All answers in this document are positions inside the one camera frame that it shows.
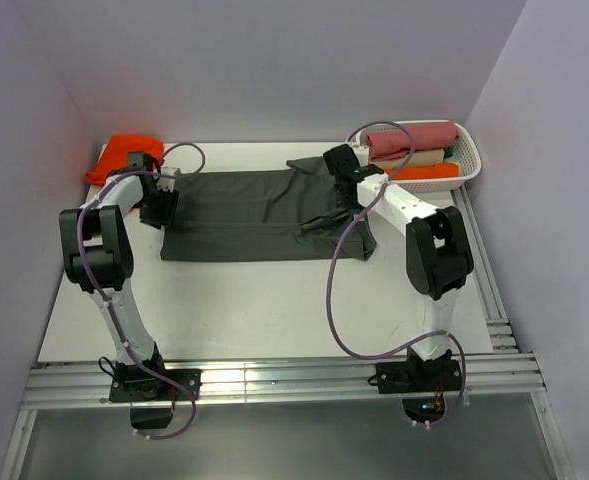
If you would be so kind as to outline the dark grey t shirt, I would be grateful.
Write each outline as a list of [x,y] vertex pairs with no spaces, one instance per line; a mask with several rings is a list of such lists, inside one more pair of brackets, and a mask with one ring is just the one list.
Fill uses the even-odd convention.
[[177,182],[178,205],[160,257],[174,262],[368,260],[377,243],[320,157],[283,170],[201,173]]

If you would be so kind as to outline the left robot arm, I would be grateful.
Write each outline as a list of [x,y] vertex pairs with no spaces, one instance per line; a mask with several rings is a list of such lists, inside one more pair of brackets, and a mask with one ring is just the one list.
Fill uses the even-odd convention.
[[111,171],[91,200],[59,215],[65,274],[94,301],[115,345],[114,360],[98,360],[111,379],[113,403],[198,397],[199,370],[168,369],[143,324],[132,291],[134,254],[125,226],[133,210],[145,225],[169,226],[179,196],[174,182],[180,175],[149,153],[130,153],[125,167]]

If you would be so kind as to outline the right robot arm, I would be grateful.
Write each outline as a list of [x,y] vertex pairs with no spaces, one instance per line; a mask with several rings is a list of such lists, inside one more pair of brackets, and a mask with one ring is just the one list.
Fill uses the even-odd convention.
[[474,260],[460,211],[428,204],[379,167],[361,165],[348,144],[326,151],[323,159],[340,197],[360,210],[350,229],[374,212],[403,235],[406,275],[417,294],[419,335],[374,355],[377,364],[370,384],[381,394],[462,393],[465,353],[451,326]]

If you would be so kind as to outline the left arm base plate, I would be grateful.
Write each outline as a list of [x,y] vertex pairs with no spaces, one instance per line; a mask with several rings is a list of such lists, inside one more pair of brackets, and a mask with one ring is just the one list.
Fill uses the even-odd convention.
[[200,370],[170,369],[162,372],[162,375],[184,387],[190,395],[141,371],[135,365],[117,365],[113,373],[109,402],[130,405],[145,403],[143,407],[132,407],[130,410],[130,424],[133,428],[145,431],[165,429],[173,419],[177,401],[198,398]]

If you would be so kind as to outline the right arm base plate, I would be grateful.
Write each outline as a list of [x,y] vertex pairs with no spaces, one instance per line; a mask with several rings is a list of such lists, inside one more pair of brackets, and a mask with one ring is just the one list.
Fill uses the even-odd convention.
[[367,379],[380,395],[400,395],[407,421],[426,429],[442,423],[462,406],[466,383],[465,365],[450,357],[377,363],[375,373]]

